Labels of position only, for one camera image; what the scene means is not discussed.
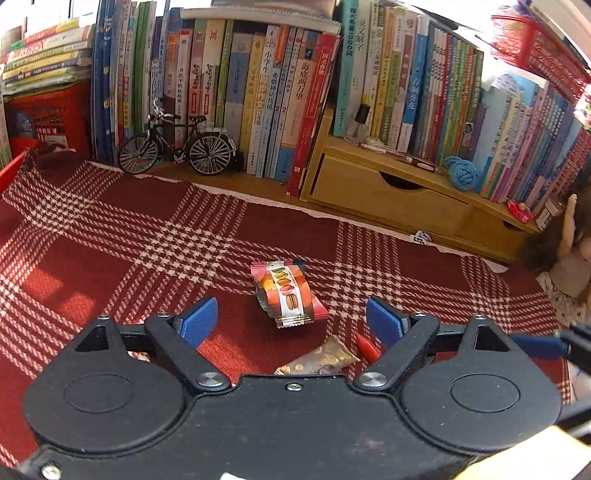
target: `wooden floor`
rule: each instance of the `wooden floor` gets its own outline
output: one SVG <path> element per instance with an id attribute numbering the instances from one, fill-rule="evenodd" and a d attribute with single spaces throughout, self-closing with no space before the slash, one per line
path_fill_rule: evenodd
<path id="1" fill-rule="evenodd" d="M 347 218 L 349 220 L 356 220 L 358 222 L 378 226 L 386 230 L 396 231 L 391 226 L 384 225 L 383 223 L 373 222 L 363 217 L 351 215 L 350 213 L 345 213 L 332 208 L 316 205 L 315 203 L 301 202 L 298 199 L 288 197 L 285 194 L 285 186 L 281 183 L 271 179 L 258 179 L 255 176 L 248 175 L 246 173 L 224 172 L 220 175 L 204 176 L 195 172 L 188 162 L 182 164 L 164 162 L 160 165 L 152 167 L 149 173 L 151 175 L 165 177 L 168 179 L 190 181 L 192 183 L 216 187 L 218 189 L 225 189 L 230 190 L 232 192 L 240 192 L 247 195 L 253 195 L 255 197 L 261 197 L 267 200 L 273 200 L 275 202 L 296 205 L 303 208 L 307 208 L 309 210 L 315 210 L 317 212 L 322 213 L 329 213 L 331 215 L 337 215 L 343 218 Z"/>

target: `blue yarn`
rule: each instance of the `blue yarn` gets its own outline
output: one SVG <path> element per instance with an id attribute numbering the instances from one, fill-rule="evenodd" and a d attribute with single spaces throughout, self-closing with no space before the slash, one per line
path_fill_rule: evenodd
<path id="1" fill-rule="evenodd" d="M 460 157 L 447 157 L 443 163 L 449 168 L 449 179 L 458 190 L 472 190 L 478 183 L 480 172 L 471 161 Z"/>

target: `metal screw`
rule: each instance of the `metal screw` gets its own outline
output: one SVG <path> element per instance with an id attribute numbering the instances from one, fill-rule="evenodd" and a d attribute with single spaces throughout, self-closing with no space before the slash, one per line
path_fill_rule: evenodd
<path id="1" fill-rule="evenodd" d="M 357 379 L 359 385 L 368 388 L 379 388 L 383 387 L 386 383 L 388 383 L 388 377 L 386 375 L 381 374 L 379 372 L 365 372 L 361 374 Z"/>
<path id="2" fill-rule="evenodd" d="M 43 467 L 41 467 L 41 474 L 43 477 L 47 478 L 47 480 L 60 480 L 61 478 L 61 470 L 53 463 L 46 463 L 43 465 Z"/>
<path id="3" fill-rule="evenodd" d="M 226 383 L 226 378 L 219 372 L 206 372 L 197 377 L 197 383 L 202 387 L 221 387 Z"/>
<path id="4" fill-rule="evenodd" d="M 288 383 L 285 388 L 290 392 L 299 392 L 304 387 L 302 387 L 299 383 Z"/>

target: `drawer handle cutout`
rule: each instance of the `drawer handle cutout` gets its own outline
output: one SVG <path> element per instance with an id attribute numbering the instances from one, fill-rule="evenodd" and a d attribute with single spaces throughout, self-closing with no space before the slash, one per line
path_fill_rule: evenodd
<path id="1" fill-rule="evenodd" d="M 506 222 L 505 220 L 503 220 L 503 225 L 505 225 L 507 230 L 511 230 L 512 232 L 522 232 L 521 228 L 513 225 L 512 223 Z"/>
<path id="2" fill-rule="evenodd" d="M 389 173 L 384 173 L 383 171 L 381 171 L 379 174 L 384 179 L 384 182 L 386 182 L 391 187 L 394 187 L 395 189 L 421 190 L 424 188 L 422 185 L 419 185 L 418 183 L 404 180 L 404 179 L 401 179 L 400 177 L 395 177 L 394 175 L 390 175 Z"/>

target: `child's hand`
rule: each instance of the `child's hand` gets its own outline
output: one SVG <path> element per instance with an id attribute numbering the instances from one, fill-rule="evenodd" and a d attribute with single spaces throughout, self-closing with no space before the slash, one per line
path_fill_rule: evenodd
<path id="1" fill-rule="evenodd" d="M 577 196 L 576 194 L 572 194 L 569 197 L 569 201 L 566 204 L 566 213 L 565 215 L 572 217 L 574 215 L 574 208 L 577 206 Z"/>

